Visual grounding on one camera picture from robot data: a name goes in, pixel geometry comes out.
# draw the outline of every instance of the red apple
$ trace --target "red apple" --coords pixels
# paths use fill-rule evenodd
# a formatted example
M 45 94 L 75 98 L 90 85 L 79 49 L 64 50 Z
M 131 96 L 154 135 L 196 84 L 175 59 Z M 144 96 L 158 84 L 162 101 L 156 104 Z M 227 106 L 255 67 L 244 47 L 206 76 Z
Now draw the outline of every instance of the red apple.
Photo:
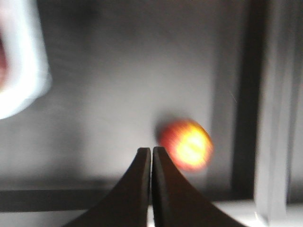
M 168 124 L 160 133 L 159 144 L 178 168 L 192 172 L 206 167 L 214 150 L 210 136 L 193 120 Z

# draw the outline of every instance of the blurry white object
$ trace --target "blurry white object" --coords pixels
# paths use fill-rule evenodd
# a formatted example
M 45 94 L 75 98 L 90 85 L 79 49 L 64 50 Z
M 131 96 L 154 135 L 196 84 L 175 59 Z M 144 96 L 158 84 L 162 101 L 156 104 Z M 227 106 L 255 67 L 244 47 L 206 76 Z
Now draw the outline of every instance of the blurry white object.
M 0 0 L 0 31 L 7 61 L 4 81 L 0 83 L 3 119 L 43 95 L 50 87 L 51 77 L 36 1 Z

